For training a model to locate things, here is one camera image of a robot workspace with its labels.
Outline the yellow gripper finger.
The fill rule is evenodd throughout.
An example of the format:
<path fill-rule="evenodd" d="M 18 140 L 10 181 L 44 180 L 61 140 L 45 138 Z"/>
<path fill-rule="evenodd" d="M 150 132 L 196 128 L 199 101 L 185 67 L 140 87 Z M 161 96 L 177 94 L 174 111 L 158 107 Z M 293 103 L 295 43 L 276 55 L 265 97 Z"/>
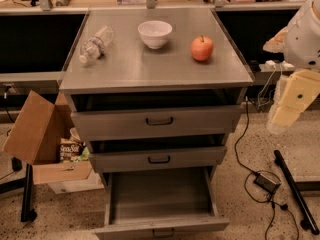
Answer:
<path fill-rule="evenodd" d="M 290 76 L 282 75 L 276 84 L 267 130 L 272 134 L 287 131 L 319 95 L 319 71 L 302 69 Z"/>

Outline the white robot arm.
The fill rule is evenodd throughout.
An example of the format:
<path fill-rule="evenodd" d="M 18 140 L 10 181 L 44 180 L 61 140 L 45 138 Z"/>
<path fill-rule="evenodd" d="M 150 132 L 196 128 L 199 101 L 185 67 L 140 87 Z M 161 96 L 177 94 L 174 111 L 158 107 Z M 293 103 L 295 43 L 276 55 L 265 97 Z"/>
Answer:
<path fill-rule="evenodd" d="M 282 53 L 295 68 L 279 78 L 268 114 L 268 131 L 282 134 L 320 94 L 320 0 L 307 0 L 263 50 Z"/>

